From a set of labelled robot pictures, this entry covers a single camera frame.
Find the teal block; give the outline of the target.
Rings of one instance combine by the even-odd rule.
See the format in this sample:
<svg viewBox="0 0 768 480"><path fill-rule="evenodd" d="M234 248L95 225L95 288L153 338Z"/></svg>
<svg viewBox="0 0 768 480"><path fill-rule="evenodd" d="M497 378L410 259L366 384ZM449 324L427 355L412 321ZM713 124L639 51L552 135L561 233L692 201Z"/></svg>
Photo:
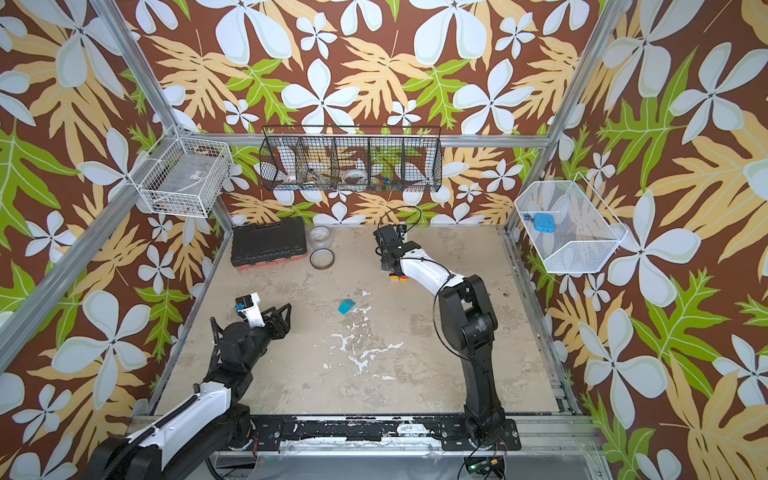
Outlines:
<svg viewBox="0 0 768 480"><path fill-rule="evenodd" d="M351 299L344 299L340 303L340 305L338 307L338 311L342 315L346 315L355 307L355 305L356 305L356 303L353 300L351 300Z"/></svg>

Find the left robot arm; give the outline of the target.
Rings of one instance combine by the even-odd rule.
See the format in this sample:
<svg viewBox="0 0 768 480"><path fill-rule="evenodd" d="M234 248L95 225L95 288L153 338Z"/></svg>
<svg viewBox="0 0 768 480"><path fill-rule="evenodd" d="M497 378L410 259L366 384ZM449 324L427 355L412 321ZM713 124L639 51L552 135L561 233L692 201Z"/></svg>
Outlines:
<svg viewBox="0 0 768 480"><path fill-rule="evenodd" d="M221 327L210 319L214 339L208 371L173 410L123 437L110 437L93 452L84 479L184 479L210 456L252 440L250 408L240 400L252 369L275 340L291 329L292 305L260 312L261 321Z"/></svg>

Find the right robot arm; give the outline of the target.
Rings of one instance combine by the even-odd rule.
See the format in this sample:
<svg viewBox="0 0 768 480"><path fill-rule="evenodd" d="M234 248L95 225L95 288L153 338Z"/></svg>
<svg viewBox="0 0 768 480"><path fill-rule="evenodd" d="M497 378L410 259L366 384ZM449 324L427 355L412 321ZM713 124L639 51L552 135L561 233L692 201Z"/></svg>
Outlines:
<svg viewBox="0 0 768 480"><path fill-rule="evenodd" d="M462 362L468 436L476 445L487 442L502 429L506 413L492 366L498 319L483 280L453 272L412 241L379 246L376 253L386 270L417 281L432 295L433 328Z"/></svg>

